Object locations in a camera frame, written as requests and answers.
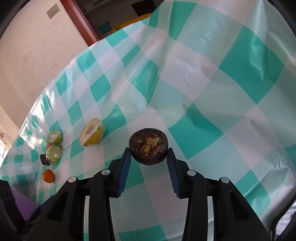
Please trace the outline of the dark purple passion fruit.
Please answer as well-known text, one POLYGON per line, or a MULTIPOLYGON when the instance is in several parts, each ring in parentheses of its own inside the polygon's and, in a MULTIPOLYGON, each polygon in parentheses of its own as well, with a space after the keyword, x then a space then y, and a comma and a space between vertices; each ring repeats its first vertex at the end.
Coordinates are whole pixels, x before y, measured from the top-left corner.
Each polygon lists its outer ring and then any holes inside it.
POLYGON ((129 139, 132 157, 140 164, 151 166, 165 160, 169 142, 166 134, 156 128, 143 128, 129 139))

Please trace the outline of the yellow halved fruit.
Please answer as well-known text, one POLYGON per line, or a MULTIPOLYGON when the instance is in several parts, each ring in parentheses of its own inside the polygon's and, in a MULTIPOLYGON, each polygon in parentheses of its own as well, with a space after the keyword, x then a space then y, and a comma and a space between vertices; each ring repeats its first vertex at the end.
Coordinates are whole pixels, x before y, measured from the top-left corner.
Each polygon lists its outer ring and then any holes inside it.
POLYGON ((104 133, 103 122, 98 118, 93 118, 81 130, 78 140, 82 147, 97 145, 103 139, 104 133))

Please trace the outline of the small orange tangerine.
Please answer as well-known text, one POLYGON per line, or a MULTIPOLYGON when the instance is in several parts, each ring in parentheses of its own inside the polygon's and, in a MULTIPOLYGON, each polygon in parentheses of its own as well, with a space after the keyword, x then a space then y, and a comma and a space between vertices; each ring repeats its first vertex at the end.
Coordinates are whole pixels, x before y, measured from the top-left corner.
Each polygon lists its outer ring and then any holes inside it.
POLYGON ((51 170, 51 169, 46 169, 44 172, 43 172, 43 180, 46 182, 46 183, 53 183, 54 180, 55 180, 55 174, 54 172, 51 170))

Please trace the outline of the green halved fruit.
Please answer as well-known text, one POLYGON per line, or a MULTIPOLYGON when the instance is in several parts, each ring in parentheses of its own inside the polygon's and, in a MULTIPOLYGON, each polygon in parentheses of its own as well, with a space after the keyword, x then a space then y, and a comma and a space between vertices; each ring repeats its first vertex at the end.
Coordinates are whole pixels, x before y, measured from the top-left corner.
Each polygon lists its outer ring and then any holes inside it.
POLYGON ((46 136, 46 142, 50 145, 58 145, 62 142, 63 134, 60 130, 54 129, 46 136))

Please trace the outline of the teal white checkered tablecloth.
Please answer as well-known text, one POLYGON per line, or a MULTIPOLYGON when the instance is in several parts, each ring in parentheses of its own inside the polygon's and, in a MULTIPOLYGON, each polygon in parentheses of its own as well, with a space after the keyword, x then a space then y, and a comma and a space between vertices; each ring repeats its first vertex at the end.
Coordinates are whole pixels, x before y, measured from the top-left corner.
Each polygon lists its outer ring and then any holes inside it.
POLYGON ((157 128, 178 159, 228 177, 263 225, 295 195, 295 36, 267 1, 164 1, 150 18, 77 55, 42 91, 1 166, 1 178, 41 204, 69 177, 92 177, 130 136, 157 128), (99 144, 79 135, 93 118, 99 144), (62 156, 42 165, 46 136, 62 156), (53 183, 43 180, 51 169, 53 183))

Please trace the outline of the purple cardboard box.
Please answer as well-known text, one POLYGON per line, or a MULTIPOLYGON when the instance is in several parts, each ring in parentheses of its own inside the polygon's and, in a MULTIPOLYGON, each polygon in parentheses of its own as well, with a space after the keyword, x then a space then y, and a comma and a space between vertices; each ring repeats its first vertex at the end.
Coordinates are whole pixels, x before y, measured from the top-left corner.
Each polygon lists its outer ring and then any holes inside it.
POLYGON ((14 186, 10 186, 10 188, 15 198, 16 205, 23 218, 29 218, 29 216, 39 207, 39 205, 29 197, 16 190, 14 186))

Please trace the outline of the red-brown door frame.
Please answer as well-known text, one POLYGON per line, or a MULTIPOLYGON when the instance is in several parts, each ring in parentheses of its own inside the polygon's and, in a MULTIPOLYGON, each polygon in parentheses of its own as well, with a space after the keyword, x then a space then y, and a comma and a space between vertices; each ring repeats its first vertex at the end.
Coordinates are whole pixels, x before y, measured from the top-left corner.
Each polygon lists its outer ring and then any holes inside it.
POLYGON ((88 46, 102 39, 96 34, 75 0, 60 0, 65 11, 88 46))

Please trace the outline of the grey wall switch plate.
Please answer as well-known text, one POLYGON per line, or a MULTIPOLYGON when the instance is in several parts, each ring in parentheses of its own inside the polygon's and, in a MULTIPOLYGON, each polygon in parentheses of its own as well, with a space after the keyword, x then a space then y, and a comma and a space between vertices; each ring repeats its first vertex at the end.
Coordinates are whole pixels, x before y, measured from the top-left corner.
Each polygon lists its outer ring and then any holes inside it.
POLYGON ((58 12, 60 12, 60 7, 55 3, 48 11, 47 15, 49 19, 52 19, 58 12))

